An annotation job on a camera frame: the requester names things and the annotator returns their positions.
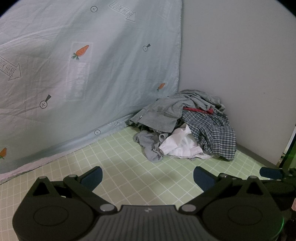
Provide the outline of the red knitted garment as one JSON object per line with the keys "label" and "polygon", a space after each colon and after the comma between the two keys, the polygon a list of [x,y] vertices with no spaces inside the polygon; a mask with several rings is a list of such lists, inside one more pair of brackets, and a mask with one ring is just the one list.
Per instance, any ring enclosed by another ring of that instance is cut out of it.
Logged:
{"label": "red knitted garment", "polygon": [[184,110],[192,111],[192,112],[199,112],[199,113],[206,113],[206,114],[213,114],[214,110],[212,108],[208,110],[202,110],[200,108],[188,108],[188,107],[183,107]]}

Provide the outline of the white garment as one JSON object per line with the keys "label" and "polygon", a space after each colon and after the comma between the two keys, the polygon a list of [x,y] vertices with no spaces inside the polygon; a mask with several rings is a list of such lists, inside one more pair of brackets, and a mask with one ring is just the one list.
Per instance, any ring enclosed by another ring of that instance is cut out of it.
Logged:
{"label": "white garment", "polygon": [[175,129],[160,145],[159,150],[165,156],[180,159],[200,158],[204,160],[212,157],[202,150],[186,123]]}

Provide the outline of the small grey garment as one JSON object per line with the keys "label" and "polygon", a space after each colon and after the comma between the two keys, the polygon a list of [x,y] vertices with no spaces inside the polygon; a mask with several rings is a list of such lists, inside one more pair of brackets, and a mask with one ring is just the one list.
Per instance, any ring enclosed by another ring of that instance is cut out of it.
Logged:
{"label": "small grey garment", "polygon": [[143,148],[144,155],[150,162],[158,163],[164,157],[164,154],[160,151],[159,147],[169,136],[170,133],[158,133],[143,130],[135,134],[133,140]]}

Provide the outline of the grey zip hoodie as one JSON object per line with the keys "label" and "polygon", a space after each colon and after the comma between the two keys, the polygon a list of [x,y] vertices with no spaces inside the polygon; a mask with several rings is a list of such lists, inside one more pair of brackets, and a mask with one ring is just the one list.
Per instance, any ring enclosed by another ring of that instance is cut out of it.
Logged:
{"label": "grey zip hoodie", "polygon": [[225,106],[218,97],[199,90],[185,89],[144,107],[130,119],[130,123],[147,126],[163,133],[171,133],[177,120],[182,117],[184,107],[199,108],[204,111],[213,109],[215,113],[225,111]]}

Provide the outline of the blue plaid shirt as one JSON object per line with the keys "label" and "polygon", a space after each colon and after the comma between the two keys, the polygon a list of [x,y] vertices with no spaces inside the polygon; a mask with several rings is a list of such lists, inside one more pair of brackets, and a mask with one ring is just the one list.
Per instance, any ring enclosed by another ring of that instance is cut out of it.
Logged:
{"label": "blue plaid shirt", "polygon": [[196,142],[211,156],[232,161],[236,153],[236,133],[226,114],[207,114],[183,110],[182,121],[188,125]]}

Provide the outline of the green grid-pattern mat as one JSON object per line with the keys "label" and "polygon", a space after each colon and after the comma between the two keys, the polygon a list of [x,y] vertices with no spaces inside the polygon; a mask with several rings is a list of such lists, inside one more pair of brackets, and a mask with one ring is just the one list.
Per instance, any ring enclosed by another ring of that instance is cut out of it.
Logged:
{"label": "green grid-pattern mat", "polygon": [[202,160],[167,156],[158,163],[152,163],[133,140],[136,133],[136,128],[125,128],[2,184],[1,240],[16,240],[13,214],[40,176],[60,181],[69,174],[81,175],[100,166],[103,181],[94,192],[117,207],[124,204],[173,204],[179,207],[202,193],[193,180],[196,166],[214,175],[226,173],[242,179],[259,175],[260,162],[241,151],[236,152],[231,162],[216,158]]}

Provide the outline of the light blue carrot-print sheet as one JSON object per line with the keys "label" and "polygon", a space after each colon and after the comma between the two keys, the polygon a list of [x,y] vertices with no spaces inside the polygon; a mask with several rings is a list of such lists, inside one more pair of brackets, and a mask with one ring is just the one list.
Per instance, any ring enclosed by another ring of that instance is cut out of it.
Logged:
{"label": "light blue carrot-print sheet", "polygon": [[1,16],[1,182],[175,93],[181,1],[17,1]]}

